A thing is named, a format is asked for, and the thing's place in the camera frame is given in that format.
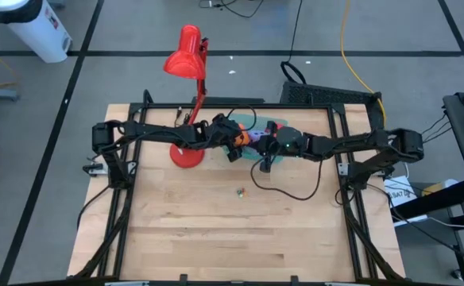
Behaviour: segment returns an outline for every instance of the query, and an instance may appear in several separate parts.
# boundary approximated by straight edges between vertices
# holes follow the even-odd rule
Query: small object
[[[242,198],[242,197],[245,196],[245,195],[246,195],[246,190],[245,190],[245,188],[243,188],[243,187],[239,188],[239,189],[238,189],[238,196],[239,196],[239,198]]]
[[[179,119],[179,117],[181,116],[182,113],[183,113],[183,108],[181,106],[179,106],[179,108],[177,108],[176,120],[174,121],[174,126],[177,125],[177,119]]]
[[[463,276],[462,276],[462,271],[460,271],[460,269],[453,270],[451,272],[451,277],[453,277],[453,278],[455,278],[457,280],[460,280],[460,281],[464,281]]]

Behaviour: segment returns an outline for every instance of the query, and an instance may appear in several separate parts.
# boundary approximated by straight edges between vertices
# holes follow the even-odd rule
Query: wooden table
[[[106,120],[126,120],[128,107],[110,105]],[[220,112],[228,110],[202,109],[197,120],[211,121]],[[283,118],[309,133],[331,135],[325,110],[259,109],[257,114]],[[176,110],[149,109],[146,122],[172,126],[175,116]],[[346,119],[351,134],[370,131],[363,105],[346,105]],[[189,280],[288,281],[291,275],[301,281],[354,280],[343,210],[334,202],[338,190],[334,159],[323,162],[316,195],[300,202],[256,188],[249,177],[251,160],[230,163],[222,149],[208,149],[200,165],[181,169],[170,160],[168,148],[169,144],[142,142],[121,279],[178,280],[185,273]],[[354,155],[365,160],[373,154]],[[307,196],[315,188],[318,167],[309,160],[284,158],[270,174],[256,170],[254,175],[259,184]],[[384,188],[379,178],[370,183]],[[87,200],[106,184],[105,176],[91,178]],[[243,198],[237,194],[240,187],[246,189]],[[111,193],[83,215],[68,274],[78,272],[102,242]],[[378,191],[365,190],[363,200],[374,245],[404,275],[387,199]],[[358,246],[367,276],[359,241]],[[108,265],[111,273],[112,263]]]

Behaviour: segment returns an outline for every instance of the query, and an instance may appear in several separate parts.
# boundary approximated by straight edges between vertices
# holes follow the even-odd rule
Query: white container
[[[0,0],[0,23],[45,63],[66,60],[72,38],[46,0]]]

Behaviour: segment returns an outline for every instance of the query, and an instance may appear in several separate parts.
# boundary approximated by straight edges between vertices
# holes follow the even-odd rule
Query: metal bracket
[[[348,176],[349,175],[349,163],[338,163],[338,175]],[[385,176],[384,171],[379,171],[373,174],[373,176],[383,177]]]
[[[128,173],[134,174],[137,170],[133,170],[137,166],[137,162],[128,163]],[[108,165],[102,163],[92,163],[82,167],[83,171],[89,174],[89,176],[97,175],[108,175]]]
[[[297,275],[290,276],[290,286],[299,286],[299,277]]]
[[[333,109],[334,112],[340,115],[345,114],[345,105],[343,103],[332,103],[331,108]]]
[[[188,275],[181,274],[179,275],[179,286],[186,286],[188,285]]]
[[[338,175],[340,176],[349,175],[349,163],[338,163]]]

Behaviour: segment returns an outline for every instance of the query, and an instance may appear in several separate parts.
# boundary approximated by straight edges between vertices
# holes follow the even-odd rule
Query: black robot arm
[[[122,136],[114,141],[114,131]],[[269,172],[271,157],[301,157],[306,160],[321,161],[336,154],[377,150],[378,154],[364,162],[340,165],[340,176],[345,176],[350,187],[364,189],[372,174],[388,172],[399,162],[413,163],[423,158],[423,140],[415,131],[395,129],[375,130],[349,137],[329,138],[310,133],[301,133],[288,126],[268,122],[259,137],[250,137],[239,124],[223,114],[216,115],[211,124],[206,121],[178,127],[142,124],[135,121],[110,121],[99,123],[92,130],[92,148],[102,155],[108,165],[111,187],[127,187],[130,170],[125,162],[119,160],[118,150],[135,141],[156,141],[173,143],[186,149],[208,149],[226,146],[230,162],[241,157],[242,148],[255,149],[265,160],[261,164],[263,172]]]

